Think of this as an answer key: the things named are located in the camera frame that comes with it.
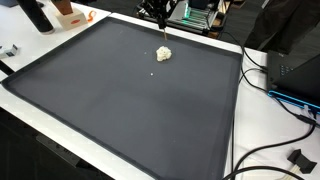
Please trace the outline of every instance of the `black cable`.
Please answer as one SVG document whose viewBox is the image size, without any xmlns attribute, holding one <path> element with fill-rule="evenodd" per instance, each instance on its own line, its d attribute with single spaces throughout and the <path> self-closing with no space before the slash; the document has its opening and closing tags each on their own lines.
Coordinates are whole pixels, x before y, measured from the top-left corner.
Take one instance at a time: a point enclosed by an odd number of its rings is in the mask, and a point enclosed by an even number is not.
<svg viewBox="0 0 320 180">
<path fill-rule="evenodd" d="M 242 50 L 242 61 L 243 61 L 243 59 L 244 59 L 244 54 L 245 54 L 245 48 L 244 48 L 243 46 L 241 46 L 240 42 L 239 42 L 238 40 L 236 40 L 232 34 L 230 34 L 230 33 L 228 33 L 228 32 L 224 32 L 224 33 L 228 34 L 228 35 L 229 35 L 235 42 L 237 42 L 237 44 L 241 47 L 241 50 Z M 241 65 L 241 68 L 240 68 L 240 69 L 241 69 L 241 72 L 242 72 L 242 74 L 243 74 L 244 79 L 249 83 L 249 85 L 251 85 L 252 87 L 257 88 L 257 89 L 259 89 L 259 90 L 261 90 L 261 91 L 263 91 L 263 92 L 265 92 L 265 93 L 268 93 L 265 89 L 262 89 L 262 88 L 260 88 L 260 87 L 258 87 L 258 86 L 253 85 L 253 84 L 247 79 L 247 77 L 245 76 L 245 72 L 243 71 L 242 65 Z M 296 115 L 296 114 L 294 114 L 294 113 L 292 113 L 292 112 L 291 112 L 290 114 L 294 115 L 296 118 L 298 118 L 298 119 L 300 119 L 300 120 L 302 120 L 302 121 L 304 121 L 304 122 L 306 122 L 306 123 L 308 123 L 308 124 L 311 124 L 311 125 L 312 125 L 312 128 L 310 129 L 310 131 L 309 131 L 307 134 L 305 134 L 304 136 L 302 136 L 302 137 L 300 137 L 300 138 L 297 138 L 297 139 L 293 139 L 293 140 L 286 141 L 286 142 L 282 142 L 282 143 L 277 143 L 277 144 L 262 146 L 262 147 L 259 147 L 259 148 L 256 148 L 256 149 L 253 149 L 253 150 L 249 151 L 248 153 L 246 153 L 244 156 L 241 157 L 241 159 L 240 159 L 240 160 L 238 161 L 238 163 L 236 164 L 236 167 L 234 168 L 234 171 L 233 171 L 233 172 L 238 171 L 238 169 L 239 169 L 241 163 L 244 161 L 244 159 L 246 159 L 246 158 L 247 158 L 249 155 L 251 155 L 252 153 L 255 153 L 255 152 L 259 151 L 259 150 L 263 150 L 263 149 L 267 149 L 267 148 L 273 148 L 273 147 L 278 147 L 278 146 L 283 146 L 283 145 L 291 144 L 291 143 L 294 143 L 294 142 L 298 142 L 298 141 L 301 141 L 301 140 L 303 140 L 303 139 L 308 138 L 308 137 L 313 133 L 313 131 L 314 131 L 316 125 L 317 125 L 316 121 L 313 121 L 313 120 L 311 120 L 311 119 L 309 119 L 309 118 L 307 118 L 307 117 L 305 117 L 305 116 L 302 116 L 302 115 Z"/>
<path fill-rule="evenodd" d="M 287 145 L 287 144 L 291 144 L 291 143 L 295 143 L 295 142 L 298 142 L 298 141 L 301 141 L 301 140 L 304 140 L 306 138 L 308 138 L 314 131 L 315 129 L 315 125 L 312 125 L 311 129 L 303 136 L 299 137 L 299 138 L 296 138 L 296 139 L 293 139 L 293 140 L 290 140 L 290 141 L 285 141 L 285 142 L 282 142 L 282 143 L 277 143 L 277 144 L 272 144 L 272 145 L 267 145 L 267 146 L 262 146 L 262 147 L 258 147 L 258 148 L 255 148 L 249 152 L 247 152 L 244 156 L 241 157 L 241 159 L 238 161 L 238 163 L 236 164 L 236 167 L 234 168 L 234 171 L 237 171 L 241 165 L 241 163 L 248 157 L 250 156 L 252 153 L 255 153 L 257 151 L 260 151 L 260 150 L 263 150 L 263 149 L 268 149 L 268 148 L 273 148 L 273 147 L 279 147 L 279 146 L 284 146 L 284 145 Z"/>
<path fill-rule="evenodd" d="M 252 167 L 247 167 L 247 168 L 243 168 L 243 169 L 239 169 L 237 171 L 234 171 L 232 173 L 230 173 L 229 175 L 227 175 L 226 177 L 224 177 L 222 180 L 228 180 L 230 178 L 234 179 L 238 174 L 240 173 L 243 173 L 243 172 L 247 172 L 247 171 L 253 171 L 253 170 L 271 170 L 271 171 L 278 171 L 278 172 L 282 172 L 284 174 L 287 174 L 287 175 L 290 175 L 298 180 L 304 180 L 302 177 L 290 172 L 290 171 L 287 171 L 287 170 L 284 170 L 284 169 L 281 169 L 281 168 L 277 168 L 277 167 L 271 167 L 271 166 L 252 166 Z"/>
<path fill-rule="evenodd" d="M 275 99 L 275 100 L 280 104 L 280 106 L 281 106 L 284 110 L 286 110 L 289 114 L 297 117 L 297 114 L 289 111 L 289 109 L 288 109 L 279 99 L 277 99 L 277 98 L 274 98 L 274 99 Z"/>
<path fill-rule="evenodd" d="M 246 73 L 248 73 L 249 71 L 260 71 L 260 72 L 262 72 L 262 73 L 266 73 L 266 71 L 264 71 L 264 70 L 262 70 L 262 69 L 258 69 L 258 68 L 248 69 L 248 70 L 246 70 L 246 71 L 241 75 L 241 77 L 240 77 L 240 79 L 239 79 L 239 84 L 240 84 L 241 80 L 243 79 L 243 77 L 246 75 Z"/>
<path fill-rule="evenodd" d="M 223 32 L 223 33 L 228 34 L 228 35 L 241 47 L 241 49 L 244 51 L 244 54 L 248 57 L 248 59 L 249 59 L 254 65 L 258 66 L 259 68 L 261 68 L 261 69 L 263 69 L 263 70 L 267 70 L 267 67 L 261 66 L 261 65 L 259 65 L 258 63 L 256 63 L 254 60 L 252 60 L 252 58 L 248 55 L 246 49 L 240 44 L 240 42 L 239 42 L 238 40 L 236 40 L 236 38 L 235 38 L 232 34 L 230 34 L 229 32 Z"/>
<path fill-rule="evenodd" d="M 244 75 L 244 76 L 243 76 L 244 79 L 247 81 L 247 83 L 248 83 L 250 86 L 252 86 L 252 87 L 254 87 L 254 88 L 256 88 L 256 89 L 259 89 L 260 91 L 263 91 L 263 92 L 265 92 L 266 94 L 268 94 L 268 91 L 267 91 L 267 90 L 262 89 L 261 87 L 258 87 L 258 86 L 256 86 L 256 85 L 253 85 L 253 84 L 248 80 L 247 76 L 246 76 L 246 75 L 244 74 L 244 72 L 243 72 L 242 66 L 241 66 L 240 70 L 241 70 L 242 74 Z"/>
</svg>

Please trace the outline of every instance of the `blue light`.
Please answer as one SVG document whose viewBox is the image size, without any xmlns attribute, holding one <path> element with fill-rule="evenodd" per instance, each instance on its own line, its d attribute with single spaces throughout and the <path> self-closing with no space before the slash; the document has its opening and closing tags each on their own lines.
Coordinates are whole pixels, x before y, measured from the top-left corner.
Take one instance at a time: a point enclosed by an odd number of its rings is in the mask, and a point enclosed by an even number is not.
<svg viewBox="0 0 320 180">
<path fill-rule="evenodd" d="M 297 101 L 297 102 L 300 102 L 300 103 L 302 103 L 302 104 L 315 107 L 315 108 L 318 109 L 317 114 L 320 114 L 320 107 L 319 107 L 319 106 L 316 106 L 316 105 L 314 105 L 314 104 L 307 103 L 307 102 L 305 102 L 305 101 L 301 101 L 301 100 L 299 100 L 299 99 L 293 98 L 293 97 L 291 97 L 291 96 L 288 96 L 288 95 L 285 95 L 285 94 L 282 94 L 282 93 L 279 93 L 279 92 L 276 92 L 276 91 L 273 91 L 273 90 L 270 90 L 270 91 L 269 91 L 268 96 L 272 97 L 272 96 L 274 96 L 273 94 L 277 94 L 277 95 L 286 97 L 286 98 L 288 98 L 288 99 L 292 99 L 293 101 Z M 289 104 L 292 104 L 292 105 L 295 105 L 295 106 L 298 106 L 298 107 L 304 109 L 304 106 L 301 106 L 301 105 L 299 105 L 299 104 L 297 104 L 297 103 L 294 103 L 294 102 L 291 102 L 291 101 L 288 101 L 288 100 L 285 100 L 285 99 L 282 99 L 282 98 L 279 98 L 279 97 L 276 97 L 276 96 L 275 96 L 275 98 L 277 98 L 277 99 L 279 99 L 279 100 L 281 100 L 281 101 L 283 101 L 283 102 L 286 102 L 286 103 L 289 103 Z"/>
</svg>

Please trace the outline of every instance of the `floor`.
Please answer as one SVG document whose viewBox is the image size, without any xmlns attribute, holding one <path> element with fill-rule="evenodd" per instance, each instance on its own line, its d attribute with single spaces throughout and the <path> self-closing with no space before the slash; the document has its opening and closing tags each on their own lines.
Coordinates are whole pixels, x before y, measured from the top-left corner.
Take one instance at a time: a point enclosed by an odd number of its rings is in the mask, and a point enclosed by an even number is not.
<svg viewBox="0 0 320 180">
<path fill-rule="evenodd" d="M 141 0 L 97 0 L 89 6 L 132 16 Z M 241 43 L 247 38 L 257 9 L 264 0 L 247 0 L 241 9 L 231 9 L 225 31 Z M 221 40 L 234 43 L 228 36 Z M 320 27 L 315 28 L 291 53 L 300 58 L 311 58 L 319 53 Z M 92 166 L 74 168 L 35 139 L 39 133 L 0 108 L 0 179 L 1 180 L 95 180 L 111 178 Z"/>
</svg>

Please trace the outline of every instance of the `electronic device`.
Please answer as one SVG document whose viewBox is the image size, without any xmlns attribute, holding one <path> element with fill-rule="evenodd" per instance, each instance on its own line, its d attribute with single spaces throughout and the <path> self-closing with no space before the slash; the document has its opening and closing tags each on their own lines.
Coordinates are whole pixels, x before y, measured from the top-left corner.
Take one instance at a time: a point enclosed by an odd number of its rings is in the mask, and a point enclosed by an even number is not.
<svg viewBox="0 0 320 180">
<path fill-rule="evenodd" d="M 36 0 L 16 0 L 41 34 L 51 34 L 54 28 Z"/>
<path fill-rule="evenodd" d="M 207 35 L 210 31 L 221 31 L 226 21 L 226 15 L 218 12 L 218 6 L 222 3 L 221 0 L 206 0 L 201 1 L 200 4 L 195 4 L 197 1 L 191 0 L 181 0 L 177 2 L 165 0 L 161 2 L 166 3 L 166 6 L 164 6 L 164 4 L 161 6 L 161 12 L 165 13 L 161 15 L 161 17 L 166 17 L 165 19 L 159 21 L 159 19 L 156 18 L 157 16 L 155 16 L 157 13 L 150 11 L 148 9 L 149 7 L 146 7 L 143 3 L 141 4 L 141 9 L 139 9 L 139 17 L 148 21 L 157 22 L 160 29 L 162 29 L 161 22 L 164 21 L 165 26 L 168 25 L 177 29 L 204 35 Z M 212 26 L 216 18 L 221 19 L 221 25 Z"/>
<path fill-rule="evenodd" d="M 13 7 L 18 5 L 16 0 L 0 0 L 0 5 L 6 6 L 6 7 Z"/>
<path fill-rule="evenodd" d="M 268 95 L 320 114 L 320 54 L 301 60 L 268 53 Z"/>
</svg>

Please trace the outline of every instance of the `orange object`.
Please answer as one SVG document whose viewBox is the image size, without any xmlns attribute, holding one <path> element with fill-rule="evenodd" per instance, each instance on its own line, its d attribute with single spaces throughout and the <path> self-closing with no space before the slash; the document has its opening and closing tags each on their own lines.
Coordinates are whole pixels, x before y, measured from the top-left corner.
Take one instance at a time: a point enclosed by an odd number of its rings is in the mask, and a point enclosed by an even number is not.
<svg viewBox="0 0 320 180">
<path fill-rule="evenodd" d="M 95 12 L 95 11 L 90 11 L 90 13 L 89 13 L 89 19 L 88 19 L 88 22 L 91 22 L 91 21 L 93 21 L 93 18 L 96 16 L 96 14 L 97 14 L 97 12 Z"/>
</svg>

